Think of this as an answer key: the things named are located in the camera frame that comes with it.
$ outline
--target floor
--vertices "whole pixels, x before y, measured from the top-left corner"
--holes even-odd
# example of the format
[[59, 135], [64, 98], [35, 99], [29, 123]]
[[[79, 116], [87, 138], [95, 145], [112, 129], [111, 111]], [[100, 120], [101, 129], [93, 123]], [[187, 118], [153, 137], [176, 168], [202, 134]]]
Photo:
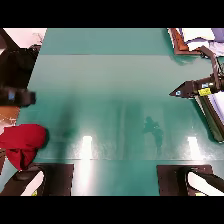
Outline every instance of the floor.
[[[166, 29], [48, 29], [17, 124], [50, 140], [35, 162], [74, 163], [72, 195], [158, 195], [157, 164], [224, 166], [195, 101], [170, 97], [209, 60], [174, 56]], [[15, 172], [6, 161], [0, 187]]]

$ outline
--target crumpled red cloth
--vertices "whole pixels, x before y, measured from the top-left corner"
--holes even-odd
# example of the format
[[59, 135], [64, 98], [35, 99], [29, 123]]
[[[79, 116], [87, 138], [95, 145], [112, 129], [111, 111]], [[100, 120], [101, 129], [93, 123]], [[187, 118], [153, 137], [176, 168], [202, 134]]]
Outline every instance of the crumpled red cloth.
[[0, 148], [17, 170], [24, 170], [33, 161], [46, 139], [46, 129], [38, 124], [5, 127], [0, 135]]

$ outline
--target red cloth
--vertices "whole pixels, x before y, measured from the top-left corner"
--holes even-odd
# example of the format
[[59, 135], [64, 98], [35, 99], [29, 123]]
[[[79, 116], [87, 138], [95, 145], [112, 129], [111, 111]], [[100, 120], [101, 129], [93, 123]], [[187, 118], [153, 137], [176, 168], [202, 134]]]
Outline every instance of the red cloth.
[[24, 170], [33, 161], [37, 149], [45, 142], [46, 130], [38, 124], [5, 127], [0, 135], [0, 148], [17, 170]]

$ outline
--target yellow sticker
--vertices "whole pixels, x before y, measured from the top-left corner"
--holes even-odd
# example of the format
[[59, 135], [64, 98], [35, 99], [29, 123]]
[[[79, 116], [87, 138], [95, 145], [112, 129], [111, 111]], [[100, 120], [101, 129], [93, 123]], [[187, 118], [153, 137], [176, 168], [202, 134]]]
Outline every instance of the yellow sticker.
[[210, 88], [200, 89], [198, 90], [198, 92], [200, 96], [207, 96], [209, 94], [212, 94]]
[[205, 196], [205, 194], [201, 193], [201, 192], [197, 192], [195, 193], [196, 196]]
[[37, 196], [37, 190], [35, 190], [31, 196]]

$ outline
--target table surface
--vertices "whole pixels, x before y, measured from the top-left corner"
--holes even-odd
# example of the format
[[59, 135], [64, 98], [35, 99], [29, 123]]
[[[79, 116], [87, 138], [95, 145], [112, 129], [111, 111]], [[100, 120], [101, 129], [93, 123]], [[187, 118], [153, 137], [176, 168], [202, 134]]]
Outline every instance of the table surface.
[[49, 130], [35, 162], [74, 163], [73, 195], [158, 195], [157, 164], [200, 160], [222, 175], [223, 144], [196, 102], [169, 96], [211, 72], [174, 56], [166, 29], [48, 29], [28, 86], [37, 102], [17, 124]]

